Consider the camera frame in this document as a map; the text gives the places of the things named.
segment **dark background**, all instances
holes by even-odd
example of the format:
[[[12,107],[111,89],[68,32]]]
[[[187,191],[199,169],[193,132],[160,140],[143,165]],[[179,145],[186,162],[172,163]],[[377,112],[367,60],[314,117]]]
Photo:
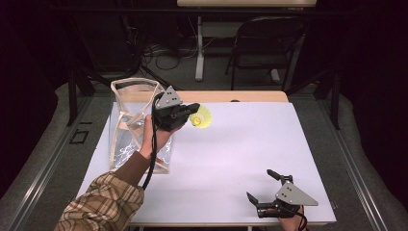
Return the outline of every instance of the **dark background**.
[[[84,2],[92,4],[76,0],[53,3],[85,7]],[[164,7],[176,7],[176,1],[160,2],[166,4]],[[114,0],[97,4],[118,7]],[[158,1],[121,4],[154,8]],[[126,72],[138,59],[127,43],[122,17],[82,15],[74,18],[73,25],[64,17],[46,13],[43,6],[42,1],[6,1],[0,10],[0,68],[5,83],[1,96],[6,101],[0,195],[36,146],[57,105],[54,91],[67,82],[74,65],[80,63],[93,71]],[[363,9],[364,16],[312,20],[293,84],[340,64],[341,93],[353,103],[364,150],[389,190],[407,208],[408,9],[402,1],[367,0],[320,0],[316,7],[316,11],[354,9]],[[132,20],[152,39],[170,48],[176,47],[187,31],[186,21],[180,17]]]

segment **plaid sleeve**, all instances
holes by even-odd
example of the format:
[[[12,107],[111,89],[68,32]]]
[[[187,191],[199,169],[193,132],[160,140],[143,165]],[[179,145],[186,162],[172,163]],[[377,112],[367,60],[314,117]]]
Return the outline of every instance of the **plaid sleeve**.
[[[69,203],[55,230],[123,230],[143,203],[144,192],[107,172]]]

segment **white table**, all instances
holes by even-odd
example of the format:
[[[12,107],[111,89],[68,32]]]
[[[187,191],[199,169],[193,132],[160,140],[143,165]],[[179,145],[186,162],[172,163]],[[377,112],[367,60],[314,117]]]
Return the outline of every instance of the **white table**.
[[[259,95],[264,94],[264,101],[272,101],[271,92],[259,91]],[[188,123],[174,135],[169,172],[152,176],[144,204],[131,225],[277,224],[276,218],[258,218],[255,207],[246,197],[249,192],[260,202],[274,199],[281,183],[268,176],[267,169],[291,174],[294,183],[319,202],[317,207],[305,208],[310,224],[335,222],[293,105],[283,97],[278,100],[280,102],[217,103],[214,98],[217,93],[241,101],[245,101],[248,94],[257,94],[256,91],[206,91],[202,94],[202,100],[211,102],[201,104],[212,112],[212,124],[199,129]],[[183,99],[185,104],[197,102],[187,97]],[[108,170],[109,120],[78,194],[84,193],[91,180]]]
[[[190,8],[206,7],[234,7],[234,8],[313,8],[317,0],[177,0],[177,6]],[[208,23],[203,25],[201,16],[197,21],[197,66],[195,70],[195,80],[203,80],[204,52],[203,37],[221,36],[224,38],[233,37],[241,25],[237,22]]]

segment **gray carpet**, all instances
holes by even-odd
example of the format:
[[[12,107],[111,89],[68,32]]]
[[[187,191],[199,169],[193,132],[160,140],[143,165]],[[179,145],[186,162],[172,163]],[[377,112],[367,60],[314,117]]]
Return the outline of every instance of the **gray carpet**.
[[[212,55],[211,47],[207,49],[206,54],[208,56],[205,61],[205,77],[204,81],[200,83],[195,82],[193,77],[195,73],[194,58],[182,59],[171,70],[159,69],[155,64],[155,59],[148,66],[162,78],[183,90],[229,90],[230,75],[223,74],[228,57],[217,56],[216,53]],[[172,67],[176,63],[174,59],[167,57],[160,57],[158,61],[161,67]],[[257,77],[253,77],[253,72],[250,74],[240,73],[240,75],[238,84],[243,86],[255,82],[270,83],[265,72],[259,72]],[[7,230],[11,224],[13,224],[12,227],[18,227],[19,230],[52,230],[68,201],[78,192],[93,150],[111,110],[110,89],[96,82],[94,86],[97,89],[94,97],[86,98],[79,95],[79,99],[83,105],[86,105],[84,106],[86,109],[83,110],[80,120],[71,128],[69,139],[64,145],[61,145],[59,141],[66,132],[65,125],[68,121],[67,87],[62,86],[57,90],[60,103],[52,122],[13,185],[0,200],[0,230]],[[279,90],[280,86],[237,88],[237,90],[240,89]],[[299,116],[328,197],[337,205],[334,212],[338,221],[322,227],[314,227],[314,230],[373,230],[359,194],[356,192],[350,180],[349,172],[344,166],[342,148],[336,139],[336,133],[333,132],[332,125],[326,119],[327,113],[324,110],[326,102],[316,101],[310,94],[309,88],[291,95],[290,101],[293,102]],[[405,209],[387,191],[375,169],[372,168],[364,155],[352,115],[352,105],[344,97],[341,97],[340,102],[341,131],[339,133],[344,138],[347,148],[362,173],[375,205],[388,230],[406,230],[408,215]],[[69,143],[75,132],[88,132],[86,141],[84,143]],[[75,139],[80,140],[80,135],[83,133],[78,134]],[[39,189],[40,196],[36,197],[32,206],[24,205],[22,209],[26,209],[26,212],[19,213],[16,217],[16,212],[21,211],[21,202],[24,201],[26,192],[33,186],[33,182],[36,182],[38,174],[41,173],[45,163],[52,158],[56,149],[62,155],[60,159],[56,160],[56,167],[51,177],[44,182],[46,187]],[[268,227],[268,231],[272,230],[281,229]]]

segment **black wall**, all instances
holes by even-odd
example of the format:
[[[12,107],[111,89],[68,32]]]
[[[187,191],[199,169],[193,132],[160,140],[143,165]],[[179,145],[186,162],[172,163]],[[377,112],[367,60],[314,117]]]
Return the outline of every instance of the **black wall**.
[[[0,11],[0,197],[37,145],[57,107],[54,90],[66,81],[64,65],[29,7],[14,1]]]
[[[318,12],[356,9],[361,16],[312,21],[293,84],[339,61],[341,93],[353,103],[364,151],[391,193],[408,208],[407,5],[367,0],[317,4]]]
[[[63,7],[111,8],[122,6],[116,0],[62,0]],[[91,68],[97,72],[127,72],[134,67],[126,26],[119,15],[77,14],[70,17],[73,29],[71,40],[80,39],[91,60]]]

